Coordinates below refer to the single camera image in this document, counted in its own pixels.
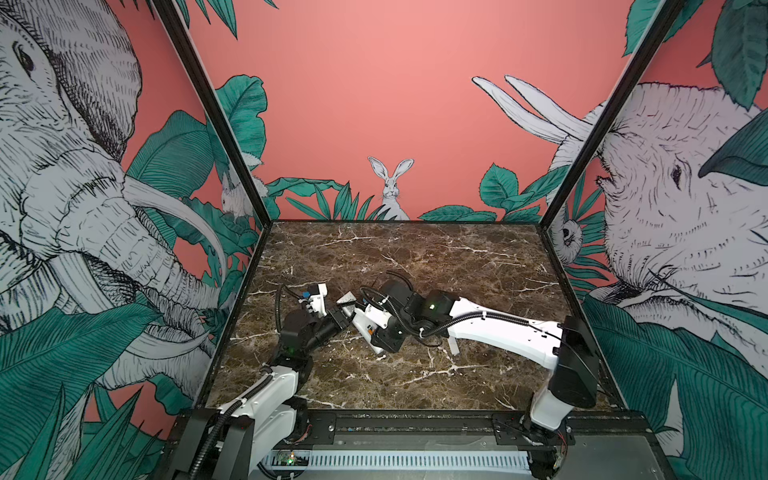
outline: wallpaper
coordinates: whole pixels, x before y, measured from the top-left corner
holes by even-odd
[[[216,88],[263,82],[260,122],[230,123],[272,218],[526,223],[655,9],[627,26],[631,0],[177,4]]]
[[[0,2],[0,79],[0,478],[146,478],[260,226],[147,3]]]
[[[680,479],[768,478],[767,25],[689,1],[550,230]]]

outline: marble table surface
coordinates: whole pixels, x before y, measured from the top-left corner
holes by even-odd
[[[310,223],[273,226],[224,352],[209,406],[228,402],[258,378],[277,342],[274,290],[328,285],[328,303],[386,270],[407,275],[422,295],[448,290],[495,310],[562,321],[570,313],[538,234],[529,225]],[[283,318],[294,307],[283,297]],[[525,409],[547,371],[514,353],[459,339],[427,348],[408,338],[399,353],[376,355],[350,328],[313,354],[298,392],[310,408]],[[604,399],[598,408],[607,408]]]

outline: tropical leaf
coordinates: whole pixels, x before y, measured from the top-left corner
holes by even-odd
[[[656,13],[659,0],[634,0],[627,16],[627,47],[624,54],[634,53],[650,20]]]
[[[635,323],[622,309],[590,296],[582,307],[629,408],[642,411],[654,430],[667,420],[677,380],[683,457],[693,475],[705,480],[763,475],[768,379],[685,329]]]
[[[595,285],[592,285],[591,283],[585,281],[585,280],[579,280],[576,278],[569,278],[568,282],[571,284],[574,288],[581,288],[583,290],[587,290],[588,292],[591,292],[596,288]]]
[[[730,97],[751,108],[768,66],[768,6],[733,8],[726,0],[715,25],[712,69]]]
[[[270,197],[279,197],[285,190],[294,192],[300,197],[311,197],[315,194],[315,185],[320,190],[332,188],[341,190],[343,187],[334,180],[310,180],[309,178],[291,178],[281,177],[274,182],[267,184]]]
[[[161,317],[156,310],[136,303],[95,315],[65,315],[53,308],[0,336],[0,472],[29,450],[62,383],[65,410],[69,411],[144,327]]]
[[[699,9],[704,0],[686,0],[683,9],[680,10],[680,14],[675,18],[674,23],[667,32],[667,36],[664,37],[664,41],[674,37],[674,34],[685,25],[691,17],[694,16],[696,10]]]
[[[187,0],[176,0],[176,5],[179,5],[179,10],[181,10],[181,16],[184,17],[184,23],[187,24],[187,28],[190,27],[190,11],[189,8],[187,8]]]
[[[582,247],[579,250],[579,255],[594,255],[596,253],[605,253],[605,245],[589,245],[588,247]]]
[[[592,259],[590,257],[576,257],[576,261],[574,261],[575,265],[581,265],[581,266],[596,266],[597,268],[600,268],[605,271],[609,271],[610,269],[607,267],[607,265],[604,265],[602,262],[598,262],[595,259]]]
[[[259,241],[259,234],[255,230],[251,230],[250,226],[242,222],[238,223],[233,214],[225,214],[212,204],[204,204],[197,198],[192,200],[184,199],[182,201],[210,225],[227,255],[232,255],[233,253],[245,253],[247,255],[248,247],[253,246]],[[195,227],[171,215],[163,213],[161,215],[168,226],[173,228],[176,231],[176,235],[180,238],[193,245],[200,243],[207,252],[213,249],[208,239],[197,231]]]
[[[471,208],[463,205],[444,205],[430,210],[419,218],[428,222],[453,222],[472,212]]]
[[[457,222],[495,222],[496,214],[493,212],[471,212],[470,214],[461,215],[456,219]]]
[[[598,198],[603,194],[603,189],[598,187],[597,190],[592,192],[592,194],[587,197],[587,200],[584,200],[584,203],[581,204],[581,206],[578,208],[578,211],[576,212],[575,218],[581,218],[582,215],[585,215],[592,207],[594,207],[594,203],[598,201]]]
[[[213,167],[205,125],[185,111],[175,111],[144,142],[126,175],[180,198],[202,187]]]
[[[208,20],[208,24],[210,24],[210,17],[208,16],[208,10],[205,8],[205,0],[195,0],[197,3],[197,6],[200,7],[200,10],[203,11],[203,15],[205,15],[205,19]]]
[[[574,268],[572,266],[564,266],[563,268],[565,268],[568,275],[574,278],[599,278],[608,280],[605,275],[591,268]]]
[[[699,178],[712,172],[768,186],[768,110],[729,138],[701,166]]]
[[[526,208],[524,210],[516,210],[504,215],[502,221],[504,222],[538,222],[541,218],[538,215],[540,207]]]
[[[62,385],[43,428],[18,467],[14,480],[45,480],[64,414],[64,386]]]
[[[74,463],[66,480],[97,480],[114,478],[108,474],[115,457],[121,450],[123,437],[131,423],[136,401],[141,390],[136,392],[116,413],[107,420],[98,433],[83,449]]]
[[[512,195],[511,197],[507,197],[504,199],[504,201],[502,201],[502,208],[505,210],[506,213],[509,213],[513,210],[517,210],[520,207],[529,205],[532,201],[536,200],[535,196],[536,196],[535,192]]]
[[[330,216],[330,212],[326,215],[328,218],[336,219],[337,217],[343,217],[344,213],[349,209],[349,202],[352,200],[352,191],[349,188],[349,182],[342,187],[341,191],[338,195],[336,195],[336,201],[333,202],[333,217]]]
[[[496,164],[485,172],[480,181],[480,198],[489,207],[502,208],[502,202],[518,194],[518,176]]]
[[[730,343],[726,342],[725,339],[722,336],[720,336],[720,334],[718,332],[715,332],[715,334],[712,337],[712,339],[710,340],[710,342],[712,342],[712,344],[714,344],[714,345],[719,346],[721,349],[726,350],[727,352],[731,352],[732,354],[734,354],[735,356],[739,357],[744,362],[746,362],[746,358],[744,358],[744,355],[742,355],[739,350],[736,350],[735,348],[733,348],[730,345]]]
[[[373,200],[373,195],[368,197],[368,200],[365,201],[365,203],[362,204],[360,207],[360,210],[357,212],[357,217],[355,220],[365,220],[366,214],[368,213],[368,206],[371,204],[371,200]]]
[[[154,384],[154,399],[163,404],[168,415],[178,415],[182,409],[192,407],[192,399],[185,396],[170,377],[160,374],[149,381]]]
[[[312,207],[309,207],[305,204],[302,204],[298,200],[294,200],[293,198],[286,198],[288,200],[288,203],[293,205],[294,207],[298,208],[305,214],[309,215],[310,217],[316,219],[316,220],[330,220],[330,218],[323,216],[322,213],[320,213],[317,210],[314,210]]]
[[[582,174],[581,177],[579,177],[578,182],[576,183],[576,190],[574,191],[574,199],[571,202],[571,208],[573,209],[573,214],[571,215],[571,218],[578,218],[578,210],[579,206],[581,205],[581,195],[584,193],[584,180],[587,178],[585,174]]]
[[[328,201],[326,200],[325,195],[323,195],[323,191],[320,190],[317,185],[315,185],[315,193],[317,195],[317,206],[320,208],[320,213],[322,213],[325,218],[331,218],[331,210],[328,208]],[[333,206],[333,212],[333,218],[336,218],[336,205]]]
[[[565,175],[568,174],[568,168],[570,168],[568,165],[564,165],[563,167],[557,167],[554,170],[550,170],[541,178],[528,185],[520,195],[533,194],[531,200],[538,200],[539,198],[548,195],[563,183]]]
[[[223,87],[218,88],[216,94],[240,150],[261,158],[266,144],[264,120],[259,117],[259,114],[266,111],[266,93],[261,79],[237,75],[227,80]],[[216,136],[216,143],[220,144],[218,136]],[[214,153],[217,171],[221,178],[230,167],[229,157],[224,153],[223,148],[214,148]]]
[[[208,0],[210,6],[219,15],[221,21],[230,29],[232,35],[237,38],[237,20],[235,19],[235,8],[232,6],[232,0]]]

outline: vent grille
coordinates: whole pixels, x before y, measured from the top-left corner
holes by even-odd
[[[389,450],[303,450],[309,466],[277,464],[277,451],[263,460],[279,470],[462,470],[486,472],[530,471],[526,452],[410,452]]]

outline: rabbit ear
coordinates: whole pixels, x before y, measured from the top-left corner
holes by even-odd
[[[376,175],[379,175],[384,180],[389,179],[389,172],[381,161],[376,160],[374,157],[368,157],[368,160],[371,162],[371,167],[373,167],[373,171]]]
[[[404,174],[408,171],[410,167],[413,167],[413,159],[409,158],[407,160],[403,160],[400,162],[400,165],[397,166],[395,169],[395,173],[392,175],[392,178],[397,178],[400,175]]]

